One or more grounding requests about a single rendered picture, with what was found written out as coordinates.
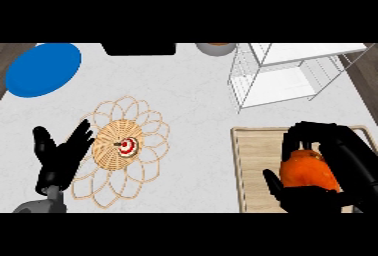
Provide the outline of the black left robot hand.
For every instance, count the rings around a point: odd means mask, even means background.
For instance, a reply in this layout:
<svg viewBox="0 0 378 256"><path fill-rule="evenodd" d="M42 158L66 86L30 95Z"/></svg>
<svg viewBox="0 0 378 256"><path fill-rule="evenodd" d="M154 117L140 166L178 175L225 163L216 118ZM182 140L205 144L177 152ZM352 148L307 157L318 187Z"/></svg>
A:
<svg viewBox="0 0 378 256"><path fill-rule="evenodd" d="M35 192L47 195L47 188L57 186L63 191L72 182L79 162L94 141L88 120L76 126L67 140L56 144L42 126L32 129L33 153L41 163Z"/></svg>

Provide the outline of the blue round plate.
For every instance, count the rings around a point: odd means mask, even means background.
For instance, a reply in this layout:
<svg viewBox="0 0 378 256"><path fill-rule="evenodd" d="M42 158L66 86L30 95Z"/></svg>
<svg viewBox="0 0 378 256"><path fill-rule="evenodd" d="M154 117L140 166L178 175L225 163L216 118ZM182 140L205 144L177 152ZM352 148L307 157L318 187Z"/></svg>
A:
<svg viewBox="0 0 378 256"><path fill-rule="evenodd" d="M22 98L56 91L72 79L81 65L81 52L70 43L44 43L29 49L11 62L4 84Z"/></svg>

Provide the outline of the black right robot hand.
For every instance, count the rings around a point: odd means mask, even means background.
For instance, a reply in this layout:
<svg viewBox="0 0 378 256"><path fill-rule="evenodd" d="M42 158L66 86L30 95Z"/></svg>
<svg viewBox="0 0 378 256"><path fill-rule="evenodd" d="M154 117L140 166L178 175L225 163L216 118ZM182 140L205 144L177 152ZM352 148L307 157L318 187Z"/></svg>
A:
<svg viewBox="0 0 378 256"><path fill-rule="evenodd" d="M265 169L265 183L280 208L295 214L339 213L343 206L352 205L363 213L378 214L378 155L354 131L335 123L301 121L283 134L281 161L295 150L312 150L321 155L339 191L318 186L284 187L280 176Z"/></svg>

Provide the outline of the orange squash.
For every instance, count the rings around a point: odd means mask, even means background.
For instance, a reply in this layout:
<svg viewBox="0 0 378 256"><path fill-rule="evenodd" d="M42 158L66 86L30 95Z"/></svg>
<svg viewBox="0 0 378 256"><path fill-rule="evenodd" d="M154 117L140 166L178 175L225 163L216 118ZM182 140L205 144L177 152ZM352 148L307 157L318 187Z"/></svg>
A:
<svg viewBox="0 0 378 256"><path fill-rule="evenodd" d="M338 181L321 155L312 150L295 150L280 162L280 182L284 187L318 186L339 191Z"/></svg>

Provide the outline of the pale wooden tray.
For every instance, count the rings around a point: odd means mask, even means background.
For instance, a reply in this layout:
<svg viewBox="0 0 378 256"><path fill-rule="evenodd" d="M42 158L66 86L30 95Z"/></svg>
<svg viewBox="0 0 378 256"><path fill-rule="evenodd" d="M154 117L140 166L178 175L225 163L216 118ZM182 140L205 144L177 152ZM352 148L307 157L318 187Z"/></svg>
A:
<svg viewBox="0 0 378 256"><path fill-rule="evenodd" d="M231 147L234 157L239 207L243 212L262 212L280 208L270 194L262 171L278 175L281 161L283 128L234 128ZM374 145L363 141L374 152Z"/></svg>

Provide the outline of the black appliance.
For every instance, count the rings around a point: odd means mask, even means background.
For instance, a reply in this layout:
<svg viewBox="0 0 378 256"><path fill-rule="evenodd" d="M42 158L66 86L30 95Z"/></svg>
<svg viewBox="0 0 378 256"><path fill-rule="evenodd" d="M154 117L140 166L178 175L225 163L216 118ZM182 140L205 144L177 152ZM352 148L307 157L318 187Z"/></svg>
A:
<svg viewBox="0 0 378 256"><path fill-rule="evenodd" d="M103 43L109 56L162 56L175 54L174 43Z"/></svg>

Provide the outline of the grey bowl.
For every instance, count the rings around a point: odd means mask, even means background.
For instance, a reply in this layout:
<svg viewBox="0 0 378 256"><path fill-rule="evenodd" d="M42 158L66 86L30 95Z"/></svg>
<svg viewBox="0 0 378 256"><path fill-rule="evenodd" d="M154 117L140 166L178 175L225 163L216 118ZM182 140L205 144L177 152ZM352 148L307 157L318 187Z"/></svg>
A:
<svg viewBox="0 0 378 256"><path fill-rule="evenodd" d="M209 56L225 56L236 48L234 43L197 43L196 47L199 51Z"/></svg>

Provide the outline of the red and white cupcake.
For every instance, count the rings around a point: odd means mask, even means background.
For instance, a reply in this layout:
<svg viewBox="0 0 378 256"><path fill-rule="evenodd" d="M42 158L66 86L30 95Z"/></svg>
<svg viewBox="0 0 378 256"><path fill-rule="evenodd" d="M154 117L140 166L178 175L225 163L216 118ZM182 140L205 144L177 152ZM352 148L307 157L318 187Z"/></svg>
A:
<svg viewBox="0 0 378 256"><path fill-rule="evenodd" d="M119 142L113 144L120 157L129 158L137 154L138 142L134 137L123 138Z"/></svg>

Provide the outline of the wicker flower-shaped placemat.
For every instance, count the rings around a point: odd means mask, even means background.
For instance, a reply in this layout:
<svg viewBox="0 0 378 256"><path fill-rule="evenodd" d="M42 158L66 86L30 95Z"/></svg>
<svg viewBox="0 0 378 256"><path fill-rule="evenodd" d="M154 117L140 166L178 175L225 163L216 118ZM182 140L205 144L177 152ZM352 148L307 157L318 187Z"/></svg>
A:
<svg viewBox="0 0 378 256"><path fill-rule="evenodd" d="M118 200L132 200L143 185L159 177L160 159L169 150L169 126L149 103L128 95L100 102L81 119L89 121L94 142L79 166L91 160L95 167L75 175L70 195L107 209Z"/></svg>

